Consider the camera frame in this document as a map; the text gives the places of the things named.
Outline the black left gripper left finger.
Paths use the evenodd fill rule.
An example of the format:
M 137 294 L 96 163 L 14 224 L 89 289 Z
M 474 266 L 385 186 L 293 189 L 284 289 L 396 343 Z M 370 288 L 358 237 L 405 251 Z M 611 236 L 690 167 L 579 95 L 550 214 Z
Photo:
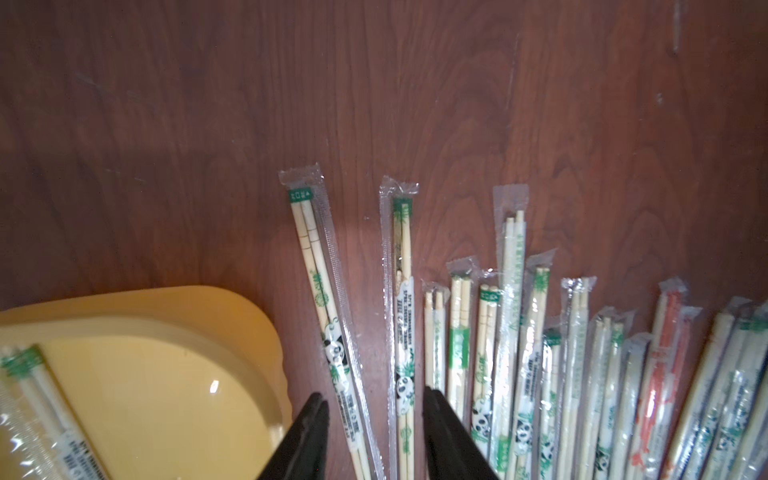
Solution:
M 328 401 L 313 392 L 257 479 L 324 479 L 328 431 Z

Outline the panda print chopsticks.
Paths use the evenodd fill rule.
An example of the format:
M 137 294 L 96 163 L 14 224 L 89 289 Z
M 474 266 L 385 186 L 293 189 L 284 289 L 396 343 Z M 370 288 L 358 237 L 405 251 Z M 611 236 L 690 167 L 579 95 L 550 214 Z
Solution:
M 386 477 L 364 388 L 332 211 L 320 166 L 283 170 L 347 448 L 357 479 Z

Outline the green tip chopsticks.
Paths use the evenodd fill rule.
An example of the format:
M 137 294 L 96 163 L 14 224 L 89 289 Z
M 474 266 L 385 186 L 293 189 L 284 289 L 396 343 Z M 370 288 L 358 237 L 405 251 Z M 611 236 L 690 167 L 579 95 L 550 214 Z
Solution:
M 632 321 L 631 312 L 608 306 L 597 313 L 592 323 L 576 458 L 580 479 L 609 476 L 624 339 Z

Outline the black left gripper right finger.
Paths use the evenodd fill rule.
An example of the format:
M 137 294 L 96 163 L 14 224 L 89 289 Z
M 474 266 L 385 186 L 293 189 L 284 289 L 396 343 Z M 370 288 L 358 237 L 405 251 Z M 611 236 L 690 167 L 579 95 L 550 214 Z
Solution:
M 424 388 L 423 423 L 430 479 L 496 479 L 444 395 L 430 387 Z

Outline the white sleeve chopsticks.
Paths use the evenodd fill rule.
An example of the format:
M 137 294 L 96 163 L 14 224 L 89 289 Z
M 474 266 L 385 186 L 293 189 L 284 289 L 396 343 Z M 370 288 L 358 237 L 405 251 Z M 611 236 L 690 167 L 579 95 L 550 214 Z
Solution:
M 518 371 L 513 408 L 508 479 L 532 478 L 532 442 L 550 271 L 555 249 L 530 256 L 525 263 L 523 311 L 519 330 Z

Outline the long plain chopsticks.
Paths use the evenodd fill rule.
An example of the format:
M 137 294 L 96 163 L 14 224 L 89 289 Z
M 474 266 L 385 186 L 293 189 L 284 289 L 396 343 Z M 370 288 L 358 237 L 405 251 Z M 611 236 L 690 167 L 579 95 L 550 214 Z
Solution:
M 489 463 L 499 479 L 505 479 L 509 471 L 525 268 L 525 210 L 528 203 L 529 187 L 526 184 L 498 185 L 493 188 L 500 301 L 495 327 Z

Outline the red striped chopsticks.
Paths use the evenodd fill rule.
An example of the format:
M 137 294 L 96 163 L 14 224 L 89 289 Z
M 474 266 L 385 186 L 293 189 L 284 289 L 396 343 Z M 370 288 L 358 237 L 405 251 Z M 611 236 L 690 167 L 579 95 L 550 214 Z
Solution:
M 651 460 L 651 447 L 663 416 L 664 388 L 674 364 L 688 295 L 688 285 L 680 277 L 659 283 L 625 479 L 648 479 L 658 469 L 658 462 Z

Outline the green panda chopsticks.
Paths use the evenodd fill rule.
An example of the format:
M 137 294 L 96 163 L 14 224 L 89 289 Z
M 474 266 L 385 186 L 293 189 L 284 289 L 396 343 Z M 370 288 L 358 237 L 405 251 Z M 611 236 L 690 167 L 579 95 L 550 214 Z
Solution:
M 388 428 L 390 477 L 416 477 L 416 347 L 412 247 L 416 184 L 384 177 L 379 212 L 384 270 L 384 307 L 389 360 Z

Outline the red bamboo print chopsticks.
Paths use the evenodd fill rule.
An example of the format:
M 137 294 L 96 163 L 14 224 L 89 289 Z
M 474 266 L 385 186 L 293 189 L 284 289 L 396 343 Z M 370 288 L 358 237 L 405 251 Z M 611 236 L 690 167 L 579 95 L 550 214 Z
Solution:
M 700 476 L 748 336 L 752 305 L 734 297 L 715 316 L 663 464 L 664 479 Z

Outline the green label chopsticks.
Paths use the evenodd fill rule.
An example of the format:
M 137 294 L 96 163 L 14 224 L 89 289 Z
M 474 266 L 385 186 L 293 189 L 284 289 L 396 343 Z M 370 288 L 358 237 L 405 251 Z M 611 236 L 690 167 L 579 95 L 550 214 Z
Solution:
M 447 267 L 451 283 L 446 396 L 459 420 L 464 421 L 471 340 L 472 292 L 477 278 L 478 262 L 475 256 L 468 256 L 449 262 Z

